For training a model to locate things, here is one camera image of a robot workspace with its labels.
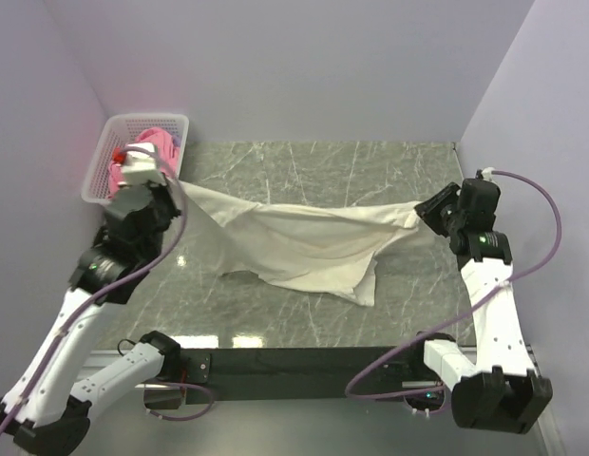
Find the cream white t shirt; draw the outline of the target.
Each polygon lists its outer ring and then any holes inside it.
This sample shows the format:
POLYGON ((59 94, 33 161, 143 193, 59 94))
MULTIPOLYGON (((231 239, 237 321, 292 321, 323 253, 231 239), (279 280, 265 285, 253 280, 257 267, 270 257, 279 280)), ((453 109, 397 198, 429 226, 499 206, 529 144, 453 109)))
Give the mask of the cream white t shirt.
POLYGON ((317 208, 251 202, 188 182, 182 187, 188 224, 216 273, 250 272, 273 286, 363 307, 374 304, 378 257, 433 240, 413 201, 317 208))

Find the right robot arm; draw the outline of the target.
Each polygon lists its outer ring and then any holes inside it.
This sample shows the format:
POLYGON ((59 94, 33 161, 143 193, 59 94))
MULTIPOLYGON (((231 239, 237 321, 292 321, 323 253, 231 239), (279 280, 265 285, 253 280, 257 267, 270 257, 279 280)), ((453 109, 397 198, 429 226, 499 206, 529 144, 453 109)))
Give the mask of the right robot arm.
POLYGON ((450 183, 415 207, 435 234, 448 239, 475 309, 474 361, 437 332, 425 337, 423 360, 449 390, 458 427, 525 434, 553 390, 550 380, 537 373, 523 341, 509 240, 494 229, 500 196, 496 183, 472 178, 450 183))

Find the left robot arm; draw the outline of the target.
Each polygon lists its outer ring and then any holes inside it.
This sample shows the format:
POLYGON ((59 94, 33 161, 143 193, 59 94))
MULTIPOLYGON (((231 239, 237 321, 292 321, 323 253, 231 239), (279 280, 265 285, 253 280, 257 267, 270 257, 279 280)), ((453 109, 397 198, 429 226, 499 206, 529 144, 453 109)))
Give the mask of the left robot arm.
POLYGON ((104 207, 104 223, 78 260, 50 332, 0 398, 0 434, 31 455, 69 455, 91 423, 129 390, 178 372, 179 344, 151 332, 131 353, 78 377, 104 327, 166 256, 163 234, 180 215, 169 187, 151 182, 120 189, 104 207))

